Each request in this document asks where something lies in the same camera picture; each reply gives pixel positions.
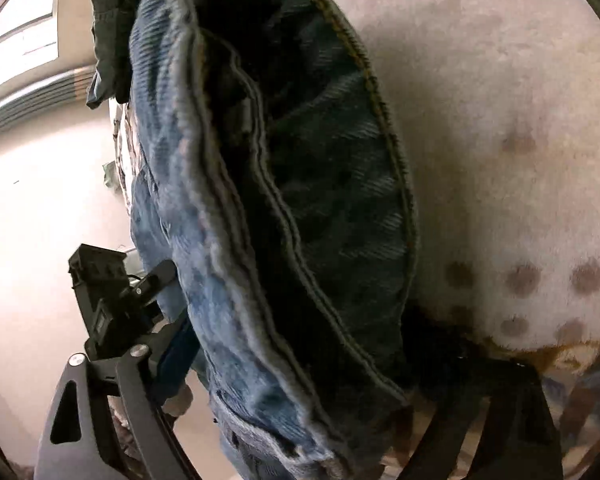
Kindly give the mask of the floral bed blanket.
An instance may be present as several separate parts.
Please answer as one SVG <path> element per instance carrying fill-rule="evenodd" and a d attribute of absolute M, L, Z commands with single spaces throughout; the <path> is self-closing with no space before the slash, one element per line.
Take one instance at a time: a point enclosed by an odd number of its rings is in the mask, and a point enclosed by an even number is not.
<path fill-rule="evenodd" d="M 532 365 L 562 479 L 600 479 L 600 0 L 332 1 L 370 60 L 410 181 L 405 313 L 425 320 L 437 364 Z M 422 384 L 412 409 L 376 479 L 401 479 L 431 422 Z"/>

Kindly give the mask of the dark teal quilt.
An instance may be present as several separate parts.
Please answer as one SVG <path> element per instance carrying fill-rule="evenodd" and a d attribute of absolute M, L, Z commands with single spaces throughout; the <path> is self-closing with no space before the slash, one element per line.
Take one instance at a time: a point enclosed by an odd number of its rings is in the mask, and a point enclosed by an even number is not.
<path fill-rule="evenodd" d="M 109 99 L 129 102 L 132 79 L 129 41 L 140 0 L 91 0 L 95 73 L 86 105 L 91 110 Z"/>

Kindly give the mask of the blue denim jeans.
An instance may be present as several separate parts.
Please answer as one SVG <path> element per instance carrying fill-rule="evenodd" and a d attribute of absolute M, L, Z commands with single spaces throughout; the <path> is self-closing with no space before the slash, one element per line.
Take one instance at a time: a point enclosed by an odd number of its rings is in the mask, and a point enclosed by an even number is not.
<path fill-rule="evenodd" d="M 245 479 L 376 479 L 439 370 L 406 314 L 416 214 L 332 0 L 140 0 L 134 237 L 167 256 Z"/>

